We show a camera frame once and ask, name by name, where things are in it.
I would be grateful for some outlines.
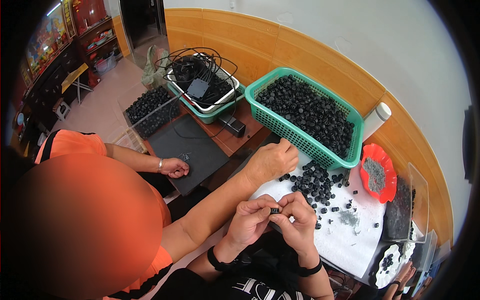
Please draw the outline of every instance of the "woman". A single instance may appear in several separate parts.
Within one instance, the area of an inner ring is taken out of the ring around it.
[[[280,214],[271,214],[272,208]],[[288,259],[288,251],[277,258],[252,251],[269,221],[282,229],[295,261]],[[226,236],[173,272],[152,299],[332,300],[328,275],[313,243],[315,223],[316,215],[300,192],[278,203],[269,195],[241,202]]]

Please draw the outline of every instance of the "white plastic basket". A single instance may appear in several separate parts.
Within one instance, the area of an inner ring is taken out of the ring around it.
[[[230,73],[228,73],[227,71],[225,71],[223,68],[220,68],[218,69],[218,71],[216,72],[216,75],[220,78],[220,79],[227,79],[229,78],[231,75]],[[168,72],[167,74],[167,78],[169,80],[171,80],[172,84],[181,92],[181,93],[184,93],[184,90],[182,90],[176,82],[174,82],[175,80],[175,75],[173,74],[173,69],[170,69],[170,71]],[[233,83],[235,86],[232,86],[232,89],[223,97],[220,98],[220,100],[218,100],[217,102],[215,102],[215,104],[220,104],[220,103],[223,103],[223,102],[228,102],[229,100],[232,99],[233,95],[234,95],[234,91],[239,87],[240,85],[240,82],[235,78],[235,77],[231,77],[231,79],[233,80]],[[232,82],[231,80],[227,80],[227,83],[231,86],[232,85]],[[200,105],[198,105],[195,101],[192,101],[192,98],[190,98],[187,94],[185,94],[185,97],[187,97],[192,103],[193,105],[195,105],[195,107],[197,107],[197,109],[202,112],[203,114],[209,114],[209,113],[212,113],[214,112],[215,110],[219,109],[220,107],[222,107],[221,105],[211,105],[207,108],[202,108],[200,107]]]

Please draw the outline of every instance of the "shelf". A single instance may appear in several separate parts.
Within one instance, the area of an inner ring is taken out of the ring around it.
[[[82,38],[84,37],[85,35],[87,35],[90,31],[94,30],[95,28],[99,27],[100,25],[110,21],[112,19],[112,17],[107,17],[105,20],[101,21],[100,23],[98,23],[97,25],[95,26],[92,26],[90,28],[88,28],[87,30],[85,30],[81,35],[78,36],[78,38]]]
[[[89,55],[89,54],[92,54],[94,53],[95,51],[97,51],[98,49],[102,48],[103,46],[105,46],[107,43],[113,41],[114,39],[117,39],[117,35],[113,35],[111,38],[109,38],[108,40],[105,41],[105,43],[103,43],[102,45],[100,46],[97,46],[93,49],[90,49],[89,51],[87,51],[86,55]]]

